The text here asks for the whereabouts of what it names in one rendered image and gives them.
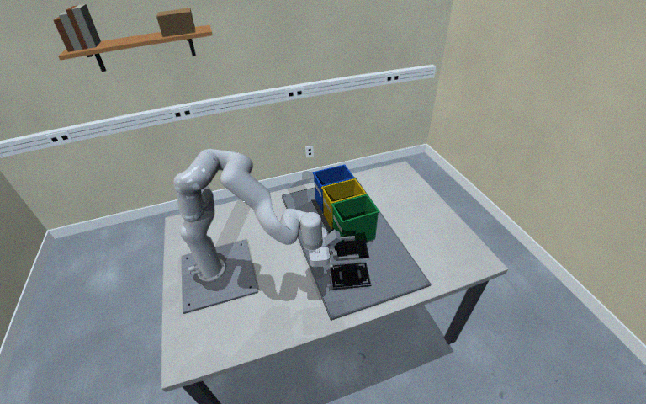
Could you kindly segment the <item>yellow recycle bin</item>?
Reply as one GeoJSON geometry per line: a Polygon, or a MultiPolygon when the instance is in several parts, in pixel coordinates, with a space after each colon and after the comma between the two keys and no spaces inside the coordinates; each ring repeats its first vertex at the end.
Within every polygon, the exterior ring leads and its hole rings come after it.
{"type": "Polygon", "coordinates": [[[321,188],[323,190],[324,216],[331,229],[333,228],[333,212],[331,204],[366,194],[355,178],[340,183],[326,185],[321,188]]]}

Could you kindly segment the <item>green returns bin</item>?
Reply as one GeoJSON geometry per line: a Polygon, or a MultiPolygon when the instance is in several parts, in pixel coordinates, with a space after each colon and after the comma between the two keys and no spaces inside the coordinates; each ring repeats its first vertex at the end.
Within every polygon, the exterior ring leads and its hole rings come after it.
{"type": "Polygon", "coordinates": [[[331,204],[333,228],[341,237],[355,236],[355,240],[375,239],[380,211],[367,194],[331,204]]]}

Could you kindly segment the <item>blue bin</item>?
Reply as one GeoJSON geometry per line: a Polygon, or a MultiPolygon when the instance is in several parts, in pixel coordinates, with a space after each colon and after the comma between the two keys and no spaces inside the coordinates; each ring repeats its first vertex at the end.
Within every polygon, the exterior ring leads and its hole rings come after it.
{"type": "Polygon", "coordinates": [[[321,187],[354,179],[352,173],[345,164],[315,171],[313,174],[315,180],[315,200],[323,213],[323,190],[321,187]]]}

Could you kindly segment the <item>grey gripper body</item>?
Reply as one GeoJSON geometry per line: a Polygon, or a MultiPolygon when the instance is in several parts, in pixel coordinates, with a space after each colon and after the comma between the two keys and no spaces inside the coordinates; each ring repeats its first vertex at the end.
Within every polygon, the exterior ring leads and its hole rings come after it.
{"type": "MultiPolygon", "coordinates": [[[[327,236],[327,231],[325,228],[322,227],[322,237],[326,237],[326,236],[327,236]]],[[[318,249],[315,249],[315,250],[309,250],[309,256],[310,256],[310,265],[312,267],[327,266],[330,263],[329,245],[326,247],[319,247],[318,249]]]]}

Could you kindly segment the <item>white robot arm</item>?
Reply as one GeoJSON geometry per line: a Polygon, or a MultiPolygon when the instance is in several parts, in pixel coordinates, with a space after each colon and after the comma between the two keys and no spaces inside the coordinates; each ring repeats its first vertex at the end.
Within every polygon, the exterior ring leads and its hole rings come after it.
{"type": "Polygon", "coordinates": [[[252,160],[246,155],[206,149],[173,180],[180,215],[185,220],[180,235],[196,262],[196,266],[188,267],[188,270],[198,274],[203,281],[215,281],[225,272],[225,262],[218,257],[212,239],[207,237],[214,219],[214,195],[208,185],[218,170],[224,169],[220,177],[223,186],[254,210],[263,230],[278,242],[293,244],[299,229],[303,245],[309,250],[329,244],[334,247],[341,241],[340,232],[334,228],[322,237],[321,218],[315,212],[290,208],[283,212],[279,221],[273,211],[269,190],[249,174],[252,168],[252,160]]]}

